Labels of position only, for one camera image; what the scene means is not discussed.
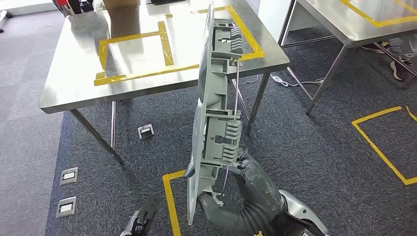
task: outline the yellow tape marking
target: yellow tape marking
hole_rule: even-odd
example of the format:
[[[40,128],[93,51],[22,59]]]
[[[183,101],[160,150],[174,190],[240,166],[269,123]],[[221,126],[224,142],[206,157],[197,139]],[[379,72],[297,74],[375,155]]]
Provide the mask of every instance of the yellow tape marking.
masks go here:
[[[171,180],[183,176],[184,173],[185,173],[185,170],[178,171],[172,174],[167,174],[162,177],[162,181],[164,182],[164,188],[165,188],[165,196],[167,198],[168,212],[169,212],[170,219],[171,219],[172,232],[174,236],[181,236],[181,232],[179,231],[177,210],[175,210],[174,196],[172,194],[172,188],[171,188]]]
[[[394,2],[397,3],[398,5],[402,6],[403,8],[409,10],[410,12],[417,15],[417,10],[414,9],[412,6],[405,4],[404,2],[402,2],[400,0],[394,0]]]
[[[412,184],[412,183],[416,183],[417,182],[417,177],[410,178],[410,179],[404,178],[404,176],[388,160],[388,158],[385,157],[385,155],[381,152],[381,150],[379,150],[379,148],[370,140],[370,138],[365,134],[365,132],[358,125],[359,123],[367,121],[369,119],[379,117],[379,116],[385,115],[387,113],[395,112],[395,111],[398,111],[398,110],[401,110],[401,109],[402,109],[401,107],[393,107],[393,108],[390,108],[390,109],[386,109],[386,110],[368,115],[366,117],[354,120],[354,121],[352,121],[352,125],[359,131],[359,133],[365,138],[365,140],[368,141],[368,143],[371,145],[371,147],[376,151],[376,153],[381,157],[381,159],[392,169],[392,171],[394,171],[394,173],[401,179],[401,181],[403,181],[403,183],[405,185],[409,185],[409,184]]]
[[[354,11],[356,14],[366,19],[367,21],[369,21],[375,27],[384,27],[384,26],[390,26],[390,25],[395,25],[395,24],[400,24],[400,23],[405,23],[405,22],[410,22],[410,21],[417,21],[417,10],[401,2],[400,0],[393,0],[393,1],[397,3],[398,5],[402,6],[403,8],[413,12],[414,14],[416,14],[416,16],[407,16],[407,17],[402,17],[402,18],[397,18],[397,19],[392,19],[392,20],[387,20],[387,21],[375,21],[370,16],[366,15],[363,11],[353,6],[349,2],[350,0],[340,0],[340,1],[343,4],[345,4],[348,8],[350,8],[352,11]]]
[[[232,17],[233,21],[238,25],[240,28],[240,31],[243,34],[243,37],[246,39],[250,47],[252,48],[253,52],[248,54],[243,54],[240,61],[244,60],[252,60],[256,58],[263,58],[265,57],[264,51],[262,51],[262,48],[259,46],[256,39],[253,37],[253,35],[250,33],[250,30],[246,27],[245,23],[242,21],[238,13],[235,11],[235,9],[232,6],[223,6],[223,7],[217,7],[214,9],[214,11],[224,11],[228,10],[230,16]],[[192,11],[192,14],[200,14],[200,13],[207,13],[208,10],[198,10],[198,11]]]
[[[165,22],[158,22],[159,36],[161,37],[162,51],[164,52],[165,65],[174,65],[174,59],[172,58],[171,47],[169,45],[167,29]]]
[[[249,29],[246,27],[245,23],[242,21],[242,19],[239,17],[238,13],[235,11],[235,9],[232,6],[223,6],[223,7],[217,7],[214,9],[214,11],[224,11],[228,10],[232,19],[234,22],[238,25],[240,28],[240,31],[242,32],[244,38],[252,48],[253,52],[242,55],[242,58],[240,61],[244,60],[251,60],[256,58],[263,58],[265,57],[264,51],[262,51],[261,47],[259,46],[256,39],[253,37],[253,35],[250,33]],[[200,13],[207,13],[208,9],[204,10],[198,10],[191,12],[192,14],[200,14]],[[165,17],[172,18],[172,14],[167,14]],[[195,69],[198,68],[199,65],[190,65],[190,66],[174,66],[174,59],[171,52],[171,47],[169,44],[169,38],[165,27],[165,22],[160,21],[158,22],[158,31],[156,32],[149,32],[149,33],[140,33],[140,34],[134,34],[134,35],[128,35],[118,38],[111,38],[111,39],[103,39],[100,41],[99,44],[99,50],[98,50],[98,57],[101,63],[101,67],[103,70],[106,69],[106,60],[107,60],[107,45],[110,43],[118,43],[123,42],[127,40],[133,40],[133,39],[139,39],[144,37],[151,37],[151,36],[157,36],[159,35],[161,37],[161,44],[162,44],[162,50],[164,52],[164,60],[166,68],[160,71],[152,71],[152,72],[142,72],[140,74],[130,74],[130,75],[119,75],[119,76],[113,76],[106,78],[105,72],[99,72],[96,74],[96,78],[94,80],[94,85],[107,85],[111,83],[117,83],[127,80],[133,80],[133,79],[139,79],[154,75],[161,75],[166,73],[172,73],[172,72],[179,72],[183,70],[189,70],[189,69]]]
[[[140,78],[149,77],[149,76],[162,75],[162,74],[167,74],[167,73],[172,73],[172,72],[195,69],[198,67],[200,67],[200,65],[198,64],[191,65],[191,66],[170,65],[170,66],[167,66],[165,70],[158,70],[154,72],[143,72],[142,74],[119,75],[119,76],[113,76],[113,77],[108,77],[108,78],[96,77],[96,79],[94,80],[94,85],[95,86],[108,85],[108,84],[117,83],[121,81],[135,80],[135,79],[140,79]]]
[[[413,113],[410,112],[410,109],[408,108],[408,106],[405,106],[407,108],[408,114],[411,116],[411,118],[413,118],[415,121],[417,121],[417,117],[414,116]]]
[[[100,60],[101,68],[104,71],[106,70],[107,46],[110,43],[119,43],[119,42],[124,42],[128,40],[151,37],[151,36],[158,36],[158,35],[161,37],[161,44],[162,44],[162,51],[164,52],[165,65],[172,66],[174,64],[174,60],[172,57],[171,47],[170,47],[168,36],[167,36],[165,22],[160,21],[158,22],[158,31],[156,32],[139,33],[139,34],[134,34],[134,35],[100,40],[100,44],[98,46],[98,58]],[[178,68],[167,68],[164,71],[165,73],[174,72],[174,71],[178,71]],[[94,85],[95,86],[105,85],[105,84],[120,82],[124,80],[147,77],[147,76],[151,76],[155,74],[163,74],[164,71],[151,72],[149,73],[149,75],[143,75],[143,74],[142,75],[119,75],[119,76],[113,76],[109,78],[106,78],[105,72],[99,72],[96,74]]]

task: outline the cable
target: cable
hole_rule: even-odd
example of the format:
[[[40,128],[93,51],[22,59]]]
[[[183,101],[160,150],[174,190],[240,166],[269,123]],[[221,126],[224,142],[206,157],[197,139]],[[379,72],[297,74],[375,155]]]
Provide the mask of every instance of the cable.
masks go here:
[[[290,84],[288,82],[283,81],[279,76],[272,75],[271,77],[272,77],[272,79],[275,82],[280,83],[284,87],[296,87],[296,86],[298,86],[298,84],[292,85],[292,84]],[[246,81],[246,83],[247,84],[254,83],[254,82],[258,81],[258,79],[259,79],[259,75],[256,76],[256,80],[254,80],[254,81]],[[322,84],[323,83],[323,80],[324,79],[318,79],[316,81],[305,81],[305,82],[301,82],[301,83],[302,84]]]

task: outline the stainless steel table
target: stainless steel table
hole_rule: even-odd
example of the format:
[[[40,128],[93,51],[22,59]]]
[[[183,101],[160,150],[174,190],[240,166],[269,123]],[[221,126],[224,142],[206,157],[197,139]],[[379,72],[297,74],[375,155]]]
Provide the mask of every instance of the stainless steel table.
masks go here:
[[[348,48],[362,46],[378,41],[389,40],[413,33],[417,33],[417,0],[297,0],[314,18],[325,26],[342,43],[343,47],[328,71],[323,83],[314,96],[311,96],[299,82],[290,67],[287,70],[301,86],[303,91],[312,100],[306,112],[310,113],[315,103],[323,93]],[[291,10],[287,15],[286,24],[290,20]],[[308,40],[306,43],[329,39]],[[398,60],[391,52],[375,43],[388,56],[403,65],[413,79],[408,80],[404,87],[407,88],[416,81],[417,73]]]
[[[116,101],[197,85],[208,5],[188,0],[67,17],[39,107],[47,114],[70,111],[122,164],[115,151]],[[215,0],[214,6],[215,17],[233,18],[245,38],[240,76],[264,74],[251,114],[243,104],[250,132],[270,72],[284,70],[289,60],[246,1]],[[107,102],[113,102],[110,144],[77,110]]]

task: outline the metal table leg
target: metal table leg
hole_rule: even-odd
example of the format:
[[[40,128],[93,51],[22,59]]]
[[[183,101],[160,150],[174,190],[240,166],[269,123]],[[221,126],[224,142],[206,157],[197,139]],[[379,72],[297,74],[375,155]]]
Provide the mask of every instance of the metal table leg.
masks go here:
[[[255,121],[256,114],[258,113],[259,105],[261,104],[262,97],[264,96],[265,88],[269,80],[270,72],[265,73],[262,77],[261,85],[259,86],[258,94],[256,95],[255,103],[253,104],[252,113],[249,118],[248,127],[246,133],[250,133],[252,130],[253,122]]]
[[[112,130],[110,137],[110,146],[116,149],[116,101],[112,102]]]
[[[243,100],[242,94],[240,93],[240,89],[237,87],[236,80],[233,79],[232,83],[233,83],[233,86],[235,86],[235,89],[238,90],[238,98],[239,98],[240,103],[242,104],[243,113],[245,113],[245,117],[249,120],[249,112],[246,108],[245,101]]]
[[[337,55],[336,59],[333,62],[333,65],[331,65],[330,70],[327,72],[327,75],[326,75],[325,79],[323,80],[323,83],[320,85],[319,89],[317,90],[317,92],[314,95],[313,99],[311,100],[310,104],[307,106],[307,110],[305,111],[306,114],[310,114],[311,109],[313,109],[317,100],[319,100],[319,98],[322,95],[324,89],[331,82],[332,77],[336,73],[336,70],[339,68],[340,63],[342,62],[342,59],[345,57],[347,51],[348,51],[348,47],[343,45],[342,49],[339,52],[339,55]]]
[[[69,111],[83,126],[87,129],[97,141],[101,144],[106,151],[108,151],[119,164],[124,165],[123,160],[117,154],[117,152],[100,136],[100,134],[94,129],[94,127],[86,120],[86,118],[77,110]]]

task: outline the gray carpet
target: gray carpet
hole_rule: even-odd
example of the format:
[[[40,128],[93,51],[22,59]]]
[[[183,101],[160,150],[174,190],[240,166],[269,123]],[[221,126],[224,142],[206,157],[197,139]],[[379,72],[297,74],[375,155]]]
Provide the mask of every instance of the gray carpet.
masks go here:
[[[62,114],[38,107],[64,17],[15,16],[0,33],[0,236],[45,234]]]

